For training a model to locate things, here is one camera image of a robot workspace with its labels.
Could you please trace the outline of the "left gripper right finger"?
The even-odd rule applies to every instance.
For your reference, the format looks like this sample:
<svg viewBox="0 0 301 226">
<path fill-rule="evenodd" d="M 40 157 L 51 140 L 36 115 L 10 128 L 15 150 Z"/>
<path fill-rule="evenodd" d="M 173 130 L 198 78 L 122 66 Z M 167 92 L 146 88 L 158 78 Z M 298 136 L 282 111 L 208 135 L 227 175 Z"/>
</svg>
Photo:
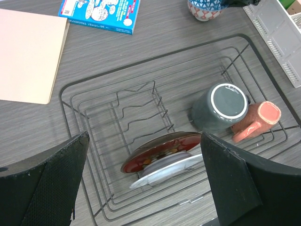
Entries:
<svg viewBox="0 0 301 226">
<path fill-rule="evenodd" d="M 212 226 L 299 226 L 301 170 L 283 165 L 206 132 L 201 135 L 217 219 Z"/>
</svg>

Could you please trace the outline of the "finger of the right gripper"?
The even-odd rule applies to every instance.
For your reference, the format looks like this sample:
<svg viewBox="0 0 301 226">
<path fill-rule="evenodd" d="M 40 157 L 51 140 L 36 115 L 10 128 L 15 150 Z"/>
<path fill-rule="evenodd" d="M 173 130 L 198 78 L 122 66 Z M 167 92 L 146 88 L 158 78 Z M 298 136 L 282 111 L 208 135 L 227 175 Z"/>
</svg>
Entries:
<svg viewBox="0 0 301 226">
<path fill-rule="evenodd" d="M 246 7 L 249 5 L 257 6 L 261 0 L 222 0 L 221 5 L 226 7 Z"/>
</svg>

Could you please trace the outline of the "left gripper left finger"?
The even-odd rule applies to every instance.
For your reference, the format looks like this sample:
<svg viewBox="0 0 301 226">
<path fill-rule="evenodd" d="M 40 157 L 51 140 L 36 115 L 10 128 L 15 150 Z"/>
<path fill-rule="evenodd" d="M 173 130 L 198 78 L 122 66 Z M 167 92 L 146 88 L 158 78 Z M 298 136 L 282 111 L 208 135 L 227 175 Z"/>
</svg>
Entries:
<svg viewBox="0 0 301 226">
<path fill-rule="evenodd" d="M 0 169 L 2 226 L 68 226 L 89 146 L 89 134 Z"/>
</svg>

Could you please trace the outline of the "blue red patterned bowl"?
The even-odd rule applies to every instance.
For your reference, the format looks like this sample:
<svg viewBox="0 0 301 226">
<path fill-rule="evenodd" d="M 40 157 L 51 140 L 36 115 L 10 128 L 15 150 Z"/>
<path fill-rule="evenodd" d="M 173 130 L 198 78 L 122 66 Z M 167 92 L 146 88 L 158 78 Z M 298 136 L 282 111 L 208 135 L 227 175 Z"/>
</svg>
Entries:
<svg viewBox="0 0 301 226">
<path fill-rule="evenodd" d="M 190 13 L 202 22 L 217 18 L 228 7 L 222 0 L 188 0 L 187 5 Z"/>
</svg>

